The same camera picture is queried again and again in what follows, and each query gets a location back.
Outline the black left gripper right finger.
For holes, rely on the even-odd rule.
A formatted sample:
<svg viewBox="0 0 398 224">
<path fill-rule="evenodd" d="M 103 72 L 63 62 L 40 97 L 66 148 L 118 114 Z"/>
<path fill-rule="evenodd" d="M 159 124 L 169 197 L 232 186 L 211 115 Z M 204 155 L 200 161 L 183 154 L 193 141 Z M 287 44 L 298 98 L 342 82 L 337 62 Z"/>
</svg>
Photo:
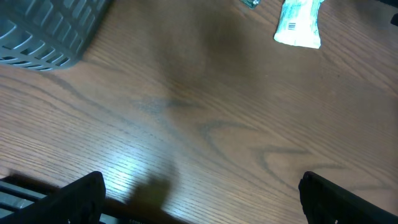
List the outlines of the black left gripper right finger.
<svg viewBox="0 0 398 224">
<path fill-rule="evenodd" d="M 397 224 L 396 215 L 312 171 L 304 173 L 298 189 L 309 224 Z"/>
</svg>

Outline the light green wipes pack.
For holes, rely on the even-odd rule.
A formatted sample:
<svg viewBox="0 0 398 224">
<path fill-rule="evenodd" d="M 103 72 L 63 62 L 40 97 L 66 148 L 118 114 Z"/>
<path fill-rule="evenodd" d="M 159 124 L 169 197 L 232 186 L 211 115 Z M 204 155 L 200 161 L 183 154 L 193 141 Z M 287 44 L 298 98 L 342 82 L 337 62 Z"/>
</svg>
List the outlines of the light green wipes pack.
<svg viewBox="0 0 398 224">
<path fill-rule="evenodd" d="M 285 0 L 274 40 L 286 45 L 319 49 L 318 11 L 323 0 Z"/>
</svg>

